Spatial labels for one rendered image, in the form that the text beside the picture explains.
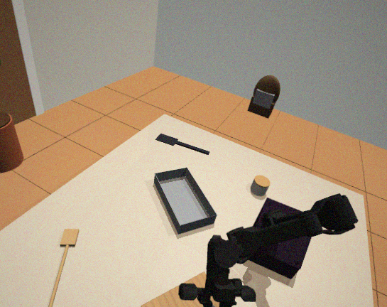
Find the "wooden board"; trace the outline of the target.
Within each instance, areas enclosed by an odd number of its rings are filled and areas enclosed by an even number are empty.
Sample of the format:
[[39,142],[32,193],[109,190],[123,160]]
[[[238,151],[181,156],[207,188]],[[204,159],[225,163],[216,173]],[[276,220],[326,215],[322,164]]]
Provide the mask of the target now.
[[[184,284],[194,284],[197,287],[205,288],[206,276],[206,273],[202,272],[201,274],[198,274],[197,276],[184,282]],[[178,296],[178,289],[179,285],[159,297],[155,297],[154,299],[148,301],[141,307],[204,307],[197,298],[194,301],[180,300],[180,297]],[[211,301],[213,302],[214,307],[219,307],[219,302],[214,301],[213,296],[211,296]]]

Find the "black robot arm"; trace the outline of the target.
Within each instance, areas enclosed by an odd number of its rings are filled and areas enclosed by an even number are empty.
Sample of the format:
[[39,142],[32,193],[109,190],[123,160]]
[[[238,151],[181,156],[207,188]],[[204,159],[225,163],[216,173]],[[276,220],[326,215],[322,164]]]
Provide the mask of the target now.
[[[207,262],[230,268],[243,264],[262,247],[322,233],[340,235],[354,229],[358,222],[348,197],[340,193],[318,200],[311,210],[303,212],[285,215],[281,208],[268,210],[261,221],[264,228],[238,227],[227,232],[228,240],[213,235],[207,246]],[[234,296],[241,295],[242,280],[228,279],[227,271],[216,275],[215,270],[210,270],[205,291],[211,292],[216,302],[233,302]]]

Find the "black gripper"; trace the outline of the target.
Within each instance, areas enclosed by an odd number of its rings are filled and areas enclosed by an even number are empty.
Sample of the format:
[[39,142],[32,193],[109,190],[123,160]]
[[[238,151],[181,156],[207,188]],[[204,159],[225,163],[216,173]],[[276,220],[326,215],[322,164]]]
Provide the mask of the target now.
[[[224,268],[217,263],[208,263],[207,262],[207,276],[208,277],[210,270],[215,270],[216,275],[222,275],[222,271],[227,271],[227,276],[229,279],[229,268]],[[178,289],[178,296],[180,300],[197,300],[203,304],[204,307],[212,307],[213,302],[211,301],[211,292],[205,291],[205,288],[197,287],[194,284],[180,284]],[[249,286],[242,285],[241,297],[245,302],[256,302],[256,293],[254,289]],[[221,301],[219,302],[219,307],[232,307],[236,305],[235,301],[236,296],[234,296],[233,302]]]

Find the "grey cylinder with tan top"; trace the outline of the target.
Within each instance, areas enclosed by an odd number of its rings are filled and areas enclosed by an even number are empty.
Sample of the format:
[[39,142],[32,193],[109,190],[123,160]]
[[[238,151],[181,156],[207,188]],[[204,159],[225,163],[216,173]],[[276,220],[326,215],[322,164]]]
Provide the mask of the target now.
[[251,185],[251,192],[257,196],[264,196],[270,185],[269,179],[265,176],[256,176]]

